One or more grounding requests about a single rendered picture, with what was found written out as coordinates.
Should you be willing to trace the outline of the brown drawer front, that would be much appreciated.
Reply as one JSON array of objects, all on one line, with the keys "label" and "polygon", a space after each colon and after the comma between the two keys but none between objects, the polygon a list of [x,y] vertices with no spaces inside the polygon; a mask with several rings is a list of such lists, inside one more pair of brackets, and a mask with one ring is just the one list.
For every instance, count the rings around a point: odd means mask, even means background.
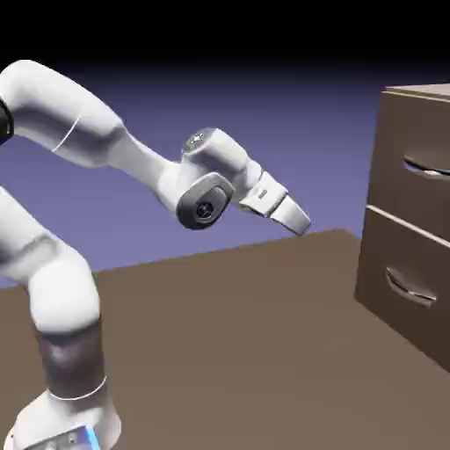
[{"label": "brown drawer front", "polygon": [[[436,303],[407,300],[387,282],[387,267],[428,287]],[[368,208],[355,298],[450,373],[450,246]]]},{"label": "brown drawer front", "polygon": [[450,242],[450,178],[409,171],[403,159],[450,170],[450,99],[384,91],[367,203]]}]

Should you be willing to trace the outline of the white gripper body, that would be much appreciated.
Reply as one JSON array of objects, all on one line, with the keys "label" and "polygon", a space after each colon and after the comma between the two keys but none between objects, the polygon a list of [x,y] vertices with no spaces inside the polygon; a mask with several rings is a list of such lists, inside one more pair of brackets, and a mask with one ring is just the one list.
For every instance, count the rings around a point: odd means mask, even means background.
[{"label": "white gripper body", "polygon": [[270,218],[297,236],[303,236],[311,224],[308,214],[289,195],[274,209]]}]

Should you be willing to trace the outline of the brown wooden cabinet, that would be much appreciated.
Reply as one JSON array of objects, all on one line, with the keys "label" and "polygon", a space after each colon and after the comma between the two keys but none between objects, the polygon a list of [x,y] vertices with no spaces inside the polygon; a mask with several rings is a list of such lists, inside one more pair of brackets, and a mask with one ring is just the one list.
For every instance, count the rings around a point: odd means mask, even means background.
[{"label": "brown wooden cabinet", "polygon": [[450,83],[381,93],[355,298],[450,373]]}]

